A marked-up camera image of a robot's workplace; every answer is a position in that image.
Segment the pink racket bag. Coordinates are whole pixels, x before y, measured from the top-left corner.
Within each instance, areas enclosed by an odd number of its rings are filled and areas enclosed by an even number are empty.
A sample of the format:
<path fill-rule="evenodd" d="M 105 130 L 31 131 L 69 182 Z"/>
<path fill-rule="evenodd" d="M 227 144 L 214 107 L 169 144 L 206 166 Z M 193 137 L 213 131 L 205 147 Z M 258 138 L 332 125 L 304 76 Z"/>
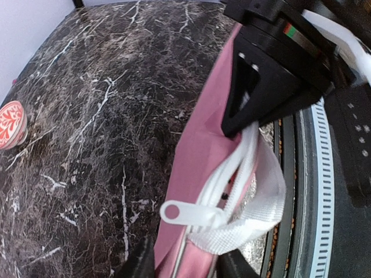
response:
<path fill-rule="evenodd" d="M 154 246 L 156 277 L 217 277 L 219 255 L 241 251 L 282 219 L 282 170 L 258 124 L 234 138 L 221 130 L 240 28 L 221 51 L 176 147 Z"/>

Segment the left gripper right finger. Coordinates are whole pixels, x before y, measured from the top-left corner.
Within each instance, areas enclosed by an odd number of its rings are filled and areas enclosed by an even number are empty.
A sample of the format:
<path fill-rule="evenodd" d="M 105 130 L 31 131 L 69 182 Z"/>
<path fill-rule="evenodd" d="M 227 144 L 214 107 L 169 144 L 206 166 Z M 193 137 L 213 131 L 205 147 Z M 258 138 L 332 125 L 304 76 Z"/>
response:
<path fill-rule="evenodd" d="M 260 278 L 238 249 L 219 255 L 216 272 L 217 278 Z"/>

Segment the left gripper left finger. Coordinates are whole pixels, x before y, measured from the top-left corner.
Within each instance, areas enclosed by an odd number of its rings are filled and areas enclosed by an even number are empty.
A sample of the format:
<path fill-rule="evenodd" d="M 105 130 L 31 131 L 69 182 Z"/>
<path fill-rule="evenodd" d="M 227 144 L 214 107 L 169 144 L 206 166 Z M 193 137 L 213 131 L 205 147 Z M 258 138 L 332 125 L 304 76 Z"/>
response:
<path fill-rule="evenodd" d="M 155 277 L 154 240 L 143 237 L 125 263 L 114 274 L 117 278 Z"/>

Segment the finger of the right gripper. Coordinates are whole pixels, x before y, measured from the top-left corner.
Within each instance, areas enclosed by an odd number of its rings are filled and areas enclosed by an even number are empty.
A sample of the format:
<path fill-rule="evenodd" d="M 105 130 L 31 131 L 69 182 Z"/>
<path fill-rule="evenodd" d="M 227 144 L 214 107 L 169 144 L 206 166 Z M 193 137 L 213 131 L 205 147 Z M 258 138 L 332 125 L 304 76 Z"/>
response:
<path fill-rule="evenodd" d="M 221 123 L 226 137 L 257 122 L 295 114 L 319 101 L 322 92 L 242 38 L 232 51 L 230 92 Z"/>

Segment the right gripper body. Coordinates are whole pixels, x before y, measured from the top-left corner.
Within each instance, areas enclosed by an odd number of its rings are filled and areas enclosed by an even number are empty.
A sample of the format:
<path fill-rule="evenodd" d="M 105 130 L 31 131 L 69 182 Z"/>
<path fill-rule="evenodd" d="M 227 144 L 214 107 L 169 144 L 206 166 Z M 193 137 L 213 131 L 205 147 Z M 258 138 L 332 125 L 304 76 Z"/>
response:
<path fill-rule="evenodd" d="M 321 96 L 334 73 L 337 43 L 303 12 L 315 1 L 225 1 L 241 24 L 233 43 L 230 95 Z"/>

